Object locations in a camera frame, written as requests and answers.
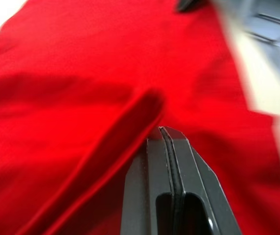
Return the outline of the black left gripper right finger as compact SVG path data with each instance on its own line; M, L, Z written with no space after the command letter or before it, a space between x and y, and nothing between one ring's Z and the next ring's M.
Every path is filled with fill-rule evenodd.
M161 127L173 186L173 235L240 235L217 176L182 132Z

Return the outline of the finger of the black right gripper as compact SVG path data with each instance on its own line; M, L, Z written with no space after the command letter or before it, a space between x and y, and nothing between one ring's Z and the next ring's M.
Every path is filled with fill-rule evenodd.
M177 0L175 10L177 12L187 12L193 9L198 3L199 0Z

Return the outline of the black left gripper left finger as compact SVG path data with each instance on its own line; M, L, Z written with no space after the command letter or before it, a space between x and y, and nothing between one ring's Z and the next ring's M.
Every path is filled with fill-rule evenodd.
M165 127L144 141L125 177L120 234L176 235L182 183L172 138Z

